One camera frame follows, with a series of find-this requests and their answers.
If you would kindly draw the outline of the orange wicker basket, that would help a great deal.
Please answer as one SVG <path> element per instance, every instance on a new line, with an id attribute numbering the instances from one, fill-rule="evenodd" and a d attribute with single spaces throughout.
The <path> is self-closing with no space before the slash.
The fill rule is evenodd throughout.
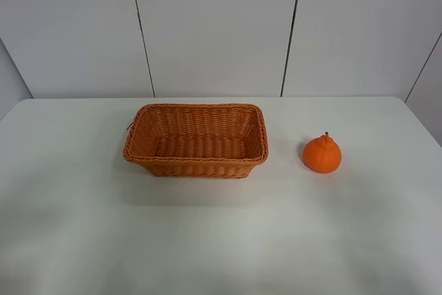
<path id="1" fill-rule="evenodd" d="M 136 113 L 124 159 L 158 177 L 245 178 L 269 155 L 253 104 L 149 104 Z"/>

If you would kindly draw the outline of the orange fruit with stem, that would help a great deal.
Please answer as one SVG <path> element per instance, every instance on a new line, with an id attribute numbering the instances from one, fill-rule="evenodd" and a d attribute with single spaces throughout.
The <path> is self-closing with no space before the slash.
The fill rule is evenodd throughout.
<path id="1" fill-rule="evenodd" d="M 342 153 L 339 145 L 325 132 L 305 145 L 302 160 L 316 173 L 332 173 L 340 166 Z"/>

